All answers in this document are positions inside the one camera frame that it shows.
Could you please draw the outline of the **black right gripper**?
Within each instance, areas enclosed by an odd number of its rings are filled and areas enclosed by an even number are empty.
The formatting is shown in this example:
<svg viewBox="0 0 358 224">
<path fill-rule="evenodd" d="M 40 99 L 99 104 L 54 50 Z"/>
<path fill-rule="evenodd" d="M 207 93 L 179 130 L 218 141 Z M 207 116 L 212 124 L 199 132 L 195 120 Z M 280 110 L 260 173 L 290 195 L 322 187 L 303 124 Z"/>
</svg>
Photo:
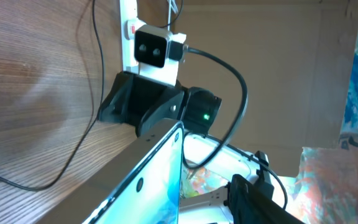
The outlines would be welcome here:
<svg viewBox="0 0 358 224">
<path fill-rule="evenodd" d="M 99 107 L 98 120 L 126 123 L 141 136 L 164 118 L 182 121 L 185 129 L 206 135 L 222 99 L 211 91 L 180 82 L 168 86 L 131 72 L 116 75 L 111 91 Z"/>
</svg>

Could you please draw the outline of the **Galaxy S25 smartphone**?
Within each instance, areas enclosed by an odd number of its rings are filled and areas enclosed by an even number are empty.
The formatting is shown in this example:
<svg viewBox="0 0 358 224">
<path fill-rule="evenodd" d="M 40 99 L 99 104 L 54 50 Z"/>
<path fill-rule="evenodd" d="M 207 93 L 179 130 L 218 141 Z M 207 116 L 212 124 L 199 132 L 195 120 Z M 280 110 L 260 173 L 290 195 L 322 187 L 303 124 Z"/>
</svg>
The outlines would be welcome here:
<svg viewBox="0 0 358 224">
<path fill-rule="evenodd" d="M 39 223 L 177 223 L 183 135 L 182 122 L 159 121 Z"/>
</svg>

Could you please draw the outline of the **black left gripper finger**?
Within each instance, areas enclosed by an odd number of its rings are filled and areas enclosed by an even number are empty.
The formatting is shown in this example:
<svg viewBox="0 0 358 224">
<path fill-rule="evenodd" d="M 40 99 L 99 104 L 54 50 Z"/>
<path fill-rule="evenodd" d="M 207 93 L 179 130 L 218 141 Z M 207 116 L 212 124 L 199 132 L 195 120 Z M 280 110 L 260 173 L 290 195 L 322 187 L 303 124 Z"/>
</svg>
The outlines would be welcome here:
<svg viewBox="0 0 358 224">
<path fill-rule="evenodd" d="M 227 188 L 225 206 L 234 224 L 303 224 L 239 174 L 233 175 Z"/>
</svg>

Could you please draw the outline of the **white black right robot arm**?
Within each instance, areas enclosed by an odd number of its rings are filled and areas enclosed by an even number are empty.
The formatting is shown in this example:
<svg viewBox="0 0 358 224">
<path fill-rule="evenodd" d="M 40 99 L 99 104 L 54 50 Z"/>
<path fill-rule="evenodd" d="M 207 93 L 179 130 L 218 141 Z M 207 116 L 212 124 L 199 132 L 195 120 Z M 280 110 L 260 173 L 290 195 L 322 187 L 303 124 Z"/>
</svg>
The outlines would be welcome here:
<svg viewBox="0 0 358 224">
<path fill-rule="evenodd" d="M 186 88 L 180 83 L 168 86 L 131 72 L 120 72 L 101 104 L 98 118 L 134 126 L 136 136 L 165 118 L 181 121 L 186 129 L 183 162 L 189 167 L 199 161 L 202 152 L 211 154 L 219 147 L 221 140 L 208 131 L 220 106 L 221 99 L 208 90 Z M 204 168 L 228 181 L 228 195 L 220 199 L 234 223 L 299 223 L 285 206 L 272 200 L 272 179 L 277 175 L 263 152 L 249 154 L 226 144 Z"/>
</svg>

